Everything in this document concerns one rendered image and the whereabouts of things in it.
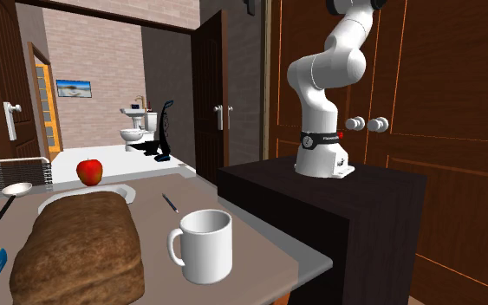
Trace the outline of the white plate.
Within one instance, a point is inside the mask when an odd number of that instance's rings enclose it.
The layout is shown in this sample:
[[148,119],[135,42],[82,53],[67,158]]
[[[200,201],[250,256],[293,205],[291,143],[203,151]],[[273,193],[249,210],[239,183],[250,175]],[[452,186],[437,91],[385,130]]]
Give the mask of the white plate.
[[131,204],[136,196],[136,191],[134,188],[130,187],[129,185],[119,184],[119,185],[100,185],[100,186],[89,186],[86,188],[81,188],[73,191],[65,191],[62,193],[58,193],[56,195],[51,196],[50,198],[46,199],[42,204],[39,205],[37,209],[37,214],[40,215],[42,210],[49,204],[53,203],[54,201],[74,196],[74,195],[83,195],[92,192],[99,192],[99,191],[110,191],[121,195],[127,204]]

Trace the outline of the dark brown open door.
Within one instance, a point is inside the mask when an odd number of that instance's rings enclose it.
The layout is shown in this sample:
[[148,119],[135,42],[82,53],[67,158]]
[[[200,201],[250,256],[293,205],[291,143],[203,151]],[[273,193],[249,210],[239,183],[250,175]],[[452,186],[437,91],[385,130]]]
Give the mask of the dark brown open door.
[[219,10],[191,35],[196,173],[217,183],[229,165],[227,12]]

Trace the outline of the blue pen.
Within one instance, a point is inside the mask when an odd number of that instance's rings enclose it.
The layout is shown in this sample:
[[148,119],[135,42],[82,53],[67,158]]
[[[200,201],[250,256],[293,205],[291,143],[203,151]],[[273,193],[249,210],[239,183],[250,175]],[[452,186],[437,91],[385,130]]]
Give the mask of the blue pen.
[[170,198],[165,193],[162,193],[162,197],[169,204],[169,206],[172,208],[174,212],[179,213],[178,208],[172,203]]

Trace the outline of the white sink with faucet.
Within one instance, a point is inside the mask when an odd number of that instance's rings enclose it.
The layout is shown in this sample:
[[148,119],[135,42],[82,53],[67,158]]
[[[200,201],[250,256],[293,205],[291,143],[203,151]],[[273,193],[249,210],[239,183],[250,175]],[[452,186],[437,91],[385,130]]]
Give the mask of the white sink with faucet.
[[121,108],[120,112],[132,119],[134,129],[139,129],[141,119],[147,112],[145,97],[138,95],[133,101],[134,104],[130,108]]

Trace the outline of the dark wooden robot stand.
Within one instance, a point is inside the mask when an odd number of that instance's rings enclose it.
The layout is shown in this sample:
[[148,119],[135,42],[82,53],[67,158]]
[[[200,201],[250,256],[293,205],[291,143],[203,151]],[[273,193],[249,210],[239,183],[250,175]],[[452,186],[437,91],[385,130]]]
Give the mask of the dark wooden robot stand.
[[295,163],[217,171],[221,198],[332,259],[289,305],[407,305],[426,176],[357,164],[345,178],[311,178]]

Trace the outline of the white mug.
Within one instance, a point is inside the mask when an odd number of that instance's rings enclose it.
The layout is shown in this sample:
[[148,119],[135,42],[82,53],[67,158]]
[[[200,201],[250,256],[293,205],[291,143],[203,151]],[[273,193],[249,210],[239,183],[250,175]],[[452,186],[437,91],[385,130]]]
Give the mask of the white mug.
[[166,240],[168,255],[183,277],[199,285],[225,279],[232,269],[232,217],[226,211],[200,210],[184,216]]

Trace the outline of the brown bread loaf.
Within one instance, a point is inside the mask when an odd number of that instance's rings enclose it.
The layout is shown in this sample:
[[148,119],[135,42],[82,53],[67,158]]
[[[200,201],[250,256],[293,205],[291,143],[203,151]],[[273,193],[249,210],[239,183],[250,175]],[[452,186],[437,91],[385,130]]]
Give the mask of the brown bread loaf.
[[145,293],[140,238],[110,191],[57,199],[36,218],[10,275],[13,305],[129,305]]

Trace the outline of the black vacuum cleaner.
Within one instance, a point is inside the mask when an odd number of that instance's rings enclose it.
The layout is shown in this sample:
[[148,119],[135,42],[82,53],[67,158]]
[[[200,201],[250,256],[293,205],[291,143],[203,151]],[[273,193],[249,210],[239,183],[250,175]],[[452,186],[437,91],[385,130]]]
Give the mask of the black vacuum cleaner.
[[173,101],[167,101],[161,112],[159,123],[159,139],[152,141],[145,141],[138,144],[131,144],[134,149],[144,151],[146,156],[155,155],[154,159],[157,162],[165,162],[170,160],[171,147],[167,142],[167,129],[169,126],[166,110],[173,104]]

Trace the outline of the red apple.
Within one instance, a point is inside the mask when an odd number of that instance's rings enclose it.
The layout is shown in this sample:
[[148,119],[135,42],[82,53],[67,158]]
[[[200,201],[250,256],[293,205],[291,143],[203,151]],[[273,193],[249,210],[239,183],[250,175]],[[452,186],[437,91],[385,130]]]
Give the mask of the red apple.
[[84,185],[98,185],[102,179],[102,164],[97,159],[83,160],[77,165],[76,173]]

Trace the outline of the metal dish rack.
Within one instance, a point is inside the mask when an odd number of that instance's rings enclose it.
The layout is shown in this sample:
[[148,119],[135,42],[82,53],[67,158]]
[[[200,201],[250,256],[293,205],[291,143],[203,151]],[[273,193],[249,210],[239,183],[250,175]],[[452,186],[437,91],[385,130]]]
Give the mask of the metal dish rack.
[[8,185],[28,182],[33,186],[52,185],[52,168],[45,157],[0,159],[0,191]]

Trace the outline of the white toilet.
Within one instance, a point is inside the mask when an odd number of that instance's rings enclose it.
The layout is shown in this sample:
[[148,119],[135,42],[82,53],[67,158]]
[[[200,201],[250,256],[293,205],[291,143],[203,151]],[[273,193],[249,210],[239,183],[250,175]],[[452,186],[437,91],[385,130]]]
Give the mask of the white toilet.
[[145,116],[142,117],[140,128],[134,129],[121,129],[120,136],[124,139],[126,145],[125,150],[127,152],[134,151],[131,144],[138,144],[144,141],[154,140],[154,133],[157,130],[157,113],[146,112]]

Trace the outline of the framed blue wall picture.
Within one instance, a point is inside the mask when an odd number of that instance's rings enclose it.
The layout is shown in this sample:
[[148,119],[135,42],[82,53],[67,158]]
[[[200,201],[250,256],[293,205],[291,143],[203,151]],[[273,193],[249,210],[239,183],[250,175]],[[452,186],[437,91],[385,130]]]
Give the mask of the framed blue wall picture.
[[91,98],[91,83],[89,81],[57,80],[59,97]]

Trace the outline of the orange framed glass door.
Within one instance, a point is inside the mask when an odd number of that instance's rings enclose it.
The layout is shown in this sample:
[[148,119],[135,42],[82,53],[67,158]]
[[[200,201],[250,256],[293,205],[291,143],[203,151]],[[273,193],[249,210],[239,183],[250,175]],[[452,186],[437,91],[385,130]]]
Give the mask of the orange framed glass door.
[[63,144],[52,67],[49,59],[32,42],[27,42],[27,45],[42,130],[41,152],[53,161],[63,151]]

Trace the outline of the brown wooden wardrobe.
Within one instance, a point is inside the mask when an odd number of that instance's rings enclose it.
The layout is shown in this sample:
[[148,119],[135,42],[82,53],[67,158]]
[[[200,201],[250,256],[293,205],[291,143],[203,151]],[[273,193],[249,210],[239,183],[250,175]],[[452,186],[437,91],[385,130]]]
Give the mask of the brown wooden wardrobe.
[[488,305],[488,0],[387,0],[363,44],[361,81],[330,89],[353,162],[425,175],[410,294]]

